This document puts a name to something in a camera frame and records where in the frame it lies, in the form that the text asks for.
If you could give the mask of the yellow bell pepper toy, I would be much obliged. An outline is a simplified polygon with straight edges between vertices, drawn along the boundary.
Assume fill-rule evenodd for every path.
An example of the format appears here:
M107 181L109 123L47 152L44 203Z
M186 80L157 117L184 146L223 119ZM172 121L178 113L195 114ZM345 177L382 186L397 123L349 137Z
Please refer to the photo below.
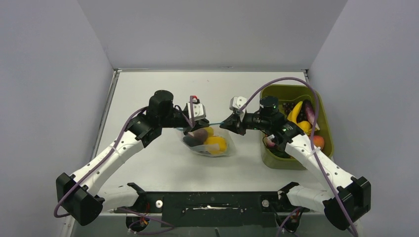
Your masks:
M207 132L208 137L214 136L214 129L212 127L204 127L203 130Z

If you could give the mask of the yellow star fruit toy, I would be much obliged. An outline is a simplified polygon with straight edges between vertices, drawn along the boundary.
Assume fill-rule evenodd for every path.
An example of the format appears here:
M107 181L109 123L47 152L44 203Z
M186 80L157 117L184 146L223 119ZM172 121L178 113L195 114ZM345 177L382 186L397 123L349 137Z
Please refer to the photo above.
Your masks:
M228 148L226 139L220 136L208 137L204 146L206 151L214 156L223 155Z

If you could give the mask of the dark red plum toy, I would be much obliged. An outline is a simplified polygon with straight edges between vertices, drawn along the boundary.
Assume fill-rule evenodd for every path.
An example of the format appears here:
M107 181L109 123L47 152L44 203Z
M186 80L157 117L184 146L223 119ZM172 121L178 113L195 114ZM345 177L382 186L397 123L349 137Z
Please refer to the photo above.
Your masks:
M206 139L210 136L207 128L200 128L198 130L195 130L192 132L192 135L197 140L200 140L201 142L206 141Z

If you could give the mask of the clear zip top bag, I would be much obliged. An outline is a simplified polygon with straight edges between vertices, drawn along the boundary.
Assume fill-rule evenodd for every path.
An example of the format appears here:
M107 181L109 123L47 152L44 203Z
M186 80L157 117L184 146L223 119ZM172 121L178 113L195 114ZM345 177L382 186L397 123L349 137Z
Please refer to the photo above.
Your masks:
M193 132L183 133L183 128L177 128L178 136L191 152L211 157L230 157L237 152L230 132L219 127L220 123L211 123L208 127Z

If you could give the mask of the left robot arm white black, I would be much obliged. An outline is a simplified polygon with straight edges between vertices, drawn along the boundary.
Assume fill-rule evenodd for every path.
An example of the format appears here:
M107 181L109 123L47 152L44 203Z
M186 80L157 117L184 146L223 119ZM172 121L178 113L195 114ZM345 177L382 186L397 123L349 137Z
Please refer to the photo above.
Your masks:
M156 91L147 106L128 117L107 148L72 174L62 173L56 178L58 204L54 217L62 217L58 209L63 207L65 216L86 226L105 209L134 205L139 198L135 188L115 199L100 194L100 189L127 160L158 138L164 128L181 128L188 133L208 125L205 106L197 96L190 96L184 109L180 109L174 105L171 92Z

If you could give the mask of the dark purple eggplant toy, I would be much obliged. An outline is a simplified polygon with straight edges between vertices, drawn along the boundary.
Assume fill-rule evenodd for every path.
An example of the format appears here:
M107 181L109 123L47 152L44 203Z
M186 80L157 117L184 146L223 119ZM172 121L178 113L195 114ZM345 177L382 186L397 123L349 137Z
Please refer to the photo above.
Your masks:
M195 147L195 146L200 146L204 144L200 139L197 139L194 136L189 136L189 135L184 136L182 138L182 142L188 147Z

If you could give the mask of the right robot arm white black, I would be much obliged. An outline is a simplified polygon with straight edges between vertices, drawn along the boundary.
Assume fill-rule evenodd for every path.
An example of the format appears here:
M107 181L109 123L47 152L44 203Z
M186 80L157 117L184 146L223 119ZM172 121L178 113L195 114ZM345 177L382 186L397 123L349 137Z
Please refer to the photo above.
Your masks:
M235 96L232 111L220 128L245 135L259 130L286 154L296 159L323 186L322 190L290 182L279 190L278 205L285 211L304 207L323 213L339 230L347 230L371 209L371 184L365 177L356 178L335 164L310 137L279 111L279 100L267 96L260 100L259 110L246 112L247 99Z

